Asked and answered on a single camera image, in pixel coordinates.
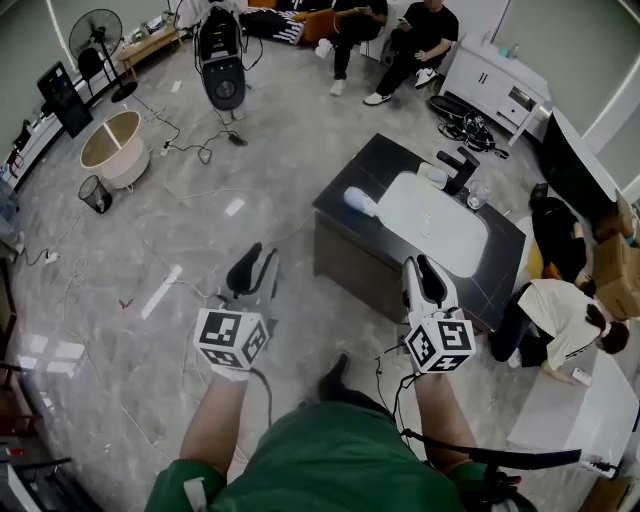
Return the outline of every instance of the white sneaker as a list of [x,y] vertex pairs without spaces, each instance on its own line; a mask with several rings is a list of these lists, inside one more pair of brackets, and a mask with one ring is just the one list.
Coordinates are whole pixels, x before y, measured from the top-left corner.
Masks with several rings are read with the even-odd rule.
[[386,96],[380,96],[377,92],[374,92],[370,96],[367,96],[364,99],[364,104],[369,105],[370,107],[375,107],[376,105],[380,105],[385,101],[389,101],[391,99],[391,94],[387,94]]
[[326,59],[329,52],[333,50],[333,45],[328,39],[320,39],[316,47],[316,55],[321,59]]
[[416,89],[421,89],[427,83],[436,76],[436,72],[431,68],[423,68],[419,70],[416,75],[418,76],[418,81],[416,82]]
[[342,96],[342,93],[344,92],[344,86],[346,84],[347,82],[345,80],[336,80],[335,82],[333,82],[329,94],[331,94],[331,96]]
[[511,357],[507,359],[507,364],[509,365],[509,368],[520,368],[522,366],[522,356],[518,349],[516,349],[516,351],[511,354]]

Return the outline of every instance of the clear cup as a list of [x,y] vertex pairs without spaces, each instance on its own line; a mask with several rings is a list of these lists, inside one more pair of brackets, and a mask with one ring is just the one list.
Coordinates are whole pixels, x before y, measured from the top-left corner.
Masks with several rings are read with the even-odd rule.
[[467,204],[472,210],[480,209],[488,200],[491,191],[480,180],[473,180],[469,184],[469,197],[467,197]]

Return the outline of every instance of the marble floor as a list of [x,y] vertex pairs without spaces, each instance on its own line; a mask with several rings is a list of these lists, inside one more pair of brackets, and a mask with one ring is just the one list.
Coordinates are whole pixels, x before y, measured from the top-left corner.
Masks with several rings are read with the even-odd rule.
[[[181,129],[176,144],[201,144],[220,130],[193,68],[191,44],[140,66],[138,98]],[[248,60],[257,55],[250,48]],[[77,474],[106,510],[142,510],[155,476],[177,456],[186,426],[203,396],[210,370],[190,340],[198,309],[222,276],[253,243],[280,251],[282,276],[274,304],[275,337],[257,366],[274,392],[273,413],[292,410],[313,388],[338,348],[353,355],[347,381],[376,395],[374,357],[394,344],[394,326],[325,278],[312,273],[311,203],[376,133],[425,159],[457,144],[443,138],[421,95],[403,86],[378,108],[362,104],[382,70],[356,56],[341,98],[328,95],[331,63],[308,49],[265,41],[248,73],[246,117],[209,143],[203,165],[195,151],[162,152],[175,131],[134,98],[94,109],[94,126],[124,108],[144,117],[141,135],[151,164],[133,191],[114,192],[97,215],[77,198],[86,177],[79,153],[93,127],[63,135],[19,193],[20,226],[29,256],[55,246],[60,259],[12,269],[18,323],[10,354],[34,369],[48,442],[70,456]],[[176,81],[180,90],[171,92]],[[498,132],[506,147],[505,134]],[[482,154],[478,171],[501,213],[526,211],[531,187],[542,180],[533,147],[521,138],[511,157]],[[237,198],[243,207],[225,209]],[[151,313],[145,305],[176,265],[179,279]],[[503,448],[535,372],[496,364],[479,339],[478,356],[452,376],[456,394],[481,446]],[[628,369],[635,374],[636,365]],[[387,402],[408,361],[383,360]],[[232,476],[243,468],[267,425],[265,390],[249,385]],[[402,397],[405,421],[417,428],[413,394]],[[577,510],[594,478],[573,469],[525,475],[522,491],[540,510]]]

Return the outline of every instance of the desk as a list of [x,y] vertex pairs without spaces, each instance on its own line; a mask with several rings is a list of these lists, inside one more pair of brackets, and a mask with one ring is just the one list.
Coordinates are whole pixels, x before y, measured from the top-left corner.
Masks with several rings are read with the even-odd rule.
[[[353,210],[342,199],[358,187],[380,200],[398,174],[418,170],[423,160],[386,137],[375,135],[325,188],[316,209],[314,273],[325,275],[392,322],[406,315],[402,266],[420,252],[377,218]],[[467,318],[481,332],[497,330],[518,273],[525,236],[489,205],[476,214],[488,239],[476,273],[460,278],[447,272]]]
[[146,59],[149,55],[157,52],[160,48],[173,43],[176,39],[182,47],[180,32],[173,28],[172,25],[167,25],[150,36],[145,37],[141,41],[119,49],[113,55],[113,58],[122,62],[124,64],[125,71],[127,73],[131,71],[134,80],[138,81],[138,77],[136,76],[133,66],[141,60]]

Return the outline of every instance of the man in black clothing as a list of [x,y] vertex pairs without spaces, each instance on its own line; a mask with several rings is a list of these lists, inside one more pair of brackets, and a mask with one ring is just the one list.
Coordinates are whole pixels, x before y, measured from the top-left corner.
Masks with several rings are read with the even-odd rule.
[[[433,74],[457,39],[458,19],[442,0],[411,4],[404,21],[391,33],[391,47],[397,52],[393,64],[365,104],[380,105],[391,99],[410,73]],[[421,76],[419,81],[426,83]]]
[[564,281],[593,297],[595,282],[583,269],[587,264],[582,226],[561,199],[547,197],[549,185],[536,185],[531,193],[533,232],[545,267],[555,266]]
[[329,92],[332,96],[340,96],[346,84],[351,49],[378,37],[387,22],[388,6],[386,0],[338,0],[333,10],[336,11],[338,33],[329,39],[321,39],[316,55],[324,59],[329,50],[335,48],[335,82]]

